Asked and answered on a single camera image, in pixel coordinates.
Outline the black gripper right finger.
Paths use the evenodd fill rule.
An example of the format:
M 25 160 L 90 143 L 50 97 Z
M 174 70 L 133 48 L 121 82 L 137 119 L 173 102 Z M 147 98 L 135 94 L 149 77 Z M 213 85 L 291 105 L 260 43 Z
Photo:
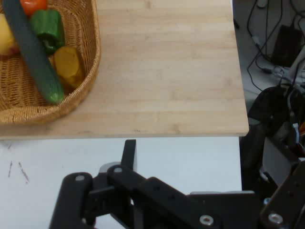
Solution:
M 305 162 L 302 161 L 272 195 L 260 213 L 265 229 L 305 227 Z

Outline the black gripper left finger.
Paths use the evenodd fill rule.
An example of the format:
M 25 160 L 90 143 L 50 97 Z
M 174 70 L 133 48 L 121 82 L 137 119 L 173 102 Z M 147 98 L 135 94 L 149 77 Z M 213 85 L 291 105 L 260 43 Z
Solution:
M 127 229 L 219 229 L 220 217 L 157 178 L 133 169 L 136 141 L 126 140 L 121 162 L 96 177 L 79 172 L 61 184 L 52 229 L 92 229 L 111 215 Z

